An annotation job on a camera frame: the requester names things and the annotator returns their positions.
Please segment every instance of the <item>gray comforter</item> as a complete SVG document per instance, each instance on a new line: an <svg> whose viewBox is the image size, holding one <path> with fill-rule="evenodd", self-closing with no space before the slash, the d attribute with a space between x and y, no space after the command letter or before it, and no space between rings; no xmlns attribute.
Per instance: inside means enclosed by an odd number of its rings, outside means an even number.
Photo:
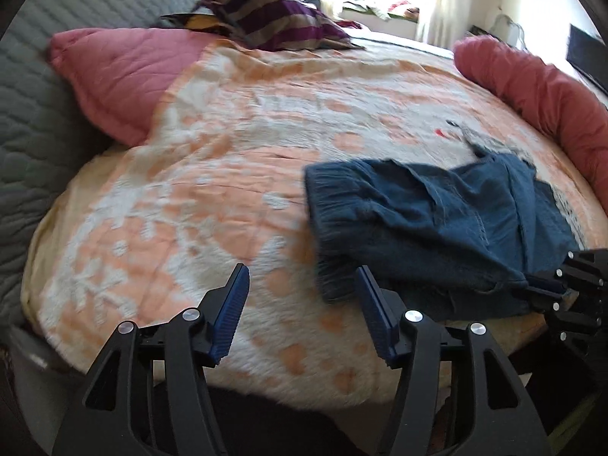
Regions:
<svg viewBox="0 0 608 456"><path fill-rule="evenodd" d="M21 276L36 226L109 144L47 65L49 38L82 27L148 27L194 1L26 0L0 41L0 326L23 321Z"/></svg>

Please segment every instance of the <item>orange and white blanket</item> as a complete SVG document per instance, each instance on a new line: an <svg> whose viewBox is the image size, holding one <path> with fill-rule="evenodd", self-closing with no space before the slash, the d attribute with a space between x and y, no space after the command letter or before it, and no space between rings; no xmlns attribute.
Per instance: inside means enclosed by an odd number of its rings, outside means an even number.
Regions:
<svg viewBox="0 0 608 456"><path fill-rule="evenodd" d="M85 371L119 322L166 321L243 262L249 297L210 383L318 409L392 399L399 372L376 356L357 302L329 306L314 287L302 168L473 162L448 120L525 150L569 201L585 245L608 246L608 219L568 158L450 60L379 44L267 53L219 41L166 91L151 138L120 155L74 228L40 327ZM543 320L487 324L511 352Z"/></svg>

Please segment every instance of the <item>metal screw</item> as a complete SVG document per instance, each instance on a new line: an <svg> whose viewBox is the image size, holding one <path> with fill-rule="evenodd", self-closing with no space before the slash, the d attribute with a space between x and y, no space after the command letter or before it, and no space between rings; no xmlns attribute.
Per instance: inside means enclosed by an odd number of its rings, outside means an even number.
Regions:
<svg viewBox="0 0 608 456"><path fill-rule="evenodd" d="M120 334L129 334L134 328L135 326L133 325L133 322L127 320L119 324L118 332Z"/></svg>
<svg viewBox="0 0 608 456"><path fill-rule="evenodd" d="M470 325L470 331L478 336L483 336L486 334L486 327L483 324L479 324L479 322L473 322Z"/></svg>
<svg viewBox="0 0 608 456"><path fill-rule="evenodd" d="M408 310L405 313L405 318L410 322L420 322L423 318L422 312L418 312L417 310Z"/></svg>
<svg viewBox="0 0 608 456"><path fill-rule="evenodd" d="M182 313L184 320L196 320L201 316L201 313L197 309L187 309Z"/></svg>

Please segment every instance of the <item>dark blue knit garment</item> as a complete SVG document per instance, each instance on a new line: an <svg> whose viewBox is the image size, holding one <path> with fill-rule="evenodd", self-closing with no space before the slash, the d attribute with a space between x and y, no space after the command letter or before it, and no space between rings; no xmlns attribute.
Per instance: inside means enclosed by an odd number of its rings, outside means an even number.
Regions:
<svg viewBox="0 0 608 456"><path fill-rule="evenodd" d="M510 291L579 247L533 166L475 151L479 162L449 171L392 160L307 166L325 301L351 296L355 270L367 264L379 286L435 320L530 312Z"/></svg>

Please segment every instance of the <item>purple striped cloth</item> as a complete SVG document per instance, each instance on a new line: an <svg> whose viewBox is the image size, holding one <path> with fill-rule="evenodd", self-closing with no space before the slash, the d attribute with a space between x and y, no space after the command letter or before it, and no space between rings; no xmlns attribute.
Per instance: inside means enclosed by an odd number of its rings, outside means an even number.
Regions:
<svg viewBox="0 0 608 456"><path fill-rule="evenodd" d="M218 19L232 26L235 36L265 51L360 49L349 35L322 12L298 0L199 0Z"/></svg>

